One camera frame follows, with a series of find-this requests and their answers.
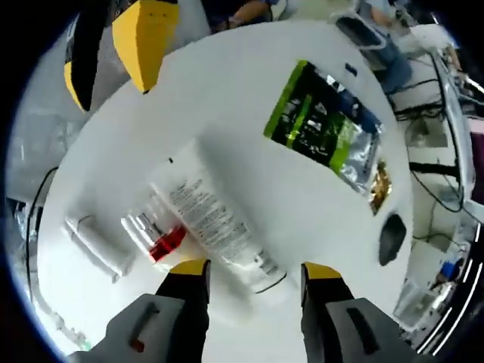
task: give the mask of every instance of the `white round table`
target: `white round table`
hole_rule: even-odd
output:
[[[262,135],[298,59],[339,79],[384,124],[382,150],[393,192],[376,216],[328,168]],[[357,69],[357,77],[345,70],[345,62]],[[138,253],[129,275],[111,284],[61,233],[65,213],[83,205],[111,243],[136,251],[120,217],[147,174],[194,137],[208,145],[212,164],[262,236],[261,244],[297,283],[302,262],[329,265],[355,297],[392,313],[412,233],[403,137],[358,50],[335,26],[300,21],[248,26],[175,51],[147,95],[128,82],[88,121],[52,182],[39,232],[40,287],[68,326],[96,343],[117,312],[157,290],[163,274]],[[397,259],[381,267],[379,235],[390,212],[399,213],[408,232]],[[242,325],[218,317],[224,297],[213,288],[204,361],[306,361],[296,288],[287,302]]]

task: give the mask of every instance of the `white bottle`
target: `white bottle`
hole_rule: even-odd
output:
[[[154,173],[154,189],[201,246],[253,293],[286,293],[290,285],[287,273],[279,269],[242,216],[224,200],[200,153],[200,145],[192,141],[170,158]]]

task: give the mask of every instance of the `person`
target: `person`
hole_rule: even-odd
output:
[[[271,20],[279,0],[202,0],[213,33]]]
[[[412,74],[408,59],[400,52],[389,36],[389,31],[396,23],[396,9],[389,1],[361,0],[358,10],[360,16],[367,20],[386,40],[385,48],[374,51],[379,61],[386,68],[375,72],[386,94],[397,92],[411,78]]]

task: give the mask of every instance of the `black cable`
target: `black cable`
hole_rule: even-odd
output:
[[[411,129],[411,127],[414,125],[414,122],[417,121],[417,119],[414,119],[410,125],[408,125],[407,129],[405,130],[405,139],[407,138],[407,133],[408,131]],[[410,154],[408,152],[408,146],[407,146],[407,158],[410,160]],[[440,198],[438,198],[421,180],[420,178],[417,177],[417,173],[413,170],[410,170],[410,172],[412,173],[412,175],[414,176],[415,180],[417,180],[417,182],[420,184],[420,186],[425,189],[425,191],[438,203],[440,204],[440,206],[442,208],[444,208],[445,210],[448,210],[449,212],[451,213],[459,213],[461,210],[465,211],[465,213],[467,213],[472,219],[474,219],[475,221],[479,222],[482,224],[482,221],[480,221],[477,217],[475,217],[471,212],[469,212],[466,208],[464,208],[464,193],[462,193],[462,195],[459,195],[458,191],[454,188],[454,186],[451,184],[451,182],[448,180],[447,178],[447,175],[443,175],[443,177],[445,178],[445,180],[447,181],[447,183],[449,184],[449,186],[451,187],[452,191],[454,192],[454,194],[460,198],[459,200],[459,207],[458,209],[451,209],[449,208],[448,206],[446,206],[441,200]]]
[[[430,60],[432,61],[433,66],[436,70],[437,78],[439,79],[440,100],[442,102],[442,114],[445,113],[445,115],[447,116],[447,119],[448,119],[448,114],[445,111],[445,110],[447,110],[447,99],[445,98],[445,93],[444,93],[444,83],[442,81],[442,77],[440,76],[440,72],[438,70],[437,62],[436,62],[434,56],[432,56],[430,53],[429,53],[429,56],[430,56]],[[454,129],[452,128],[452,125],[449,121],[448,121],[448,126],[449,126],[448,129],[449,129],[449,131],[451,133],[451,137],[452,137],[452,144],[454,145],[455,166],[457,167],[458,170],[461,170],[461,165],[459,163],[459,150],[457,148],[457,136],[455,135]]]
[[[458,191],[456,191],[456,190],[455,190],[454,186],[451,184],[451,181],[450,181],[450,180],[448,180],[447,175],[443,175],[443,177],[445,178],[445,181],[447,182],[448,186],[449,186],[449,187],[451,187],[451,189],[452,189],[452,191],[454,192],[454,194],[455,194],[456,196],[459,196],[459,195],[458,195]],[[469,212],[469,211],[468,211],[468,210],[467,210],[467,209],[464,207],[464,205],[462,205],[462,210],[463,210],[463,211],[465,211],[465,213],[467,213],[467,214],[468,214],[468,216],[469,216],[470,218],[472,218],[474,221],[476,221],[476,222],[480,223],[481,225],[483,225],[483,224],[484,224],[484,223],[483,223],[481,220],[479,220],[479,219],[478,219],[478,218],[477,218],[477,217],[476,217],[474,214],[472,214],[471,212]]]
[[[417,236],[412,236],[415,240],[426,240],[427,242],[429,240],[431,240],[432,238],[434,237],[444,237],[446,238],[447,240],[451,241],[453,244],[456,244],[457,246],[460,246],[459,243],[457,243],[456,241],[454,241],[452,238],[450,238],[447,234],[445,233],[439,233],[439,232],[436,232],[436,233],[431,233],[431,234],[428,234],[427,236],[422,236],[422,237],[417,237]]]
[[[407,138],[407,133],[411,129],[411,127],[414,125],[414,121],[408,125],[407,129],[405,130],[405,139]],[[408,146],[407,146],[407,158],[410,160],[410,153],[408,152]],[[463,207],[464,207],[464,193],[461,195],[461,200],[459,200],[459,208],[458,209],[451,209],[448,206],[446,206],[440,198],[438,198],[421,180],[420,178],[417,177],[417,173],[413,170],[410,170],[412,175],[414,176],[415,180],[417,180],[418,184],[421,185],[423,189],[433,198],[435,201],[442,206],[445,210],[448,210],[451,213],[458,213],[460,212]]]
[[[52,174],[55,170],[59,169],[58,166],[50,169],[47,174],[45,174],[44,180],[42,180],[42,183],[40,183],[39,189],[37,189],[37,193],[35,197],[33,198],[32,206],[30,207],[29,214],[27,216],[27,226],[26,226],[26,235],[25,235],[25,256],[26,256],[26,261],[25,261],[25,268],[26,268],[26,273],[27,273],[27,285],[29,287],[29,297],[30,301],[33,303],[33,296],[32,296],[32,281],[30,280],[30,248],[29,248],[29,242],[30,242],[30,219],[33,216],[33,211],[36,208],[37,200],[39,199],[39,195],[44,188],[44,184],[47,181],[48,177],[50,174]]]
[[[433,119],[438,116],[440,116],[441,121],[443,121],[444,111],[442,104],[438,101],[428,104],[419,104],[417,106],[407,107],[403,110],[395,111],[395,117],[399,122],[415,121],[417,119],[421,119],[422,117]]]
[[[427,67],[433,67],[432,64],[428,64],[427,62],[424,62],[423,60],[420,60],[420,59],[409,58],[409,60],[410,61],[413,61],[413,62],[418,62],[418,63],[425,64]]]
[[[437,201],[433,201],[432,209],[430,210],[430,222],[429,222],[429,236],[430,233],[432,232],[432,227],[433,227],[433,219],[436,211],[436,206],[437,206]]]
[[[397,91],[387,93],[387,95],[389,95],[389,96],[396,95],[397,93],[401,93],[401,92],[407,91],[409,89],[416,88],[419,85],[424,85],[425,83],[438,82],[438,81],[439,80],[437,78],[425,79],[424,81],[420,81],[420,82],[414,83],[413,85],[406,85],[405,87],[399,88]]]

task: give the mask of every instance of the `blue jeans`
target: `blue jeans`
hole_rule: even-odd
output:
[[[373,52],[386,69],[375,72],[375,75],[381,83],[383,92],[388,94],[397,92],[408,82],[412,70],[408,59],[400,52],[393,40],[388,36],[383,37],[386,39],[386,47]]]

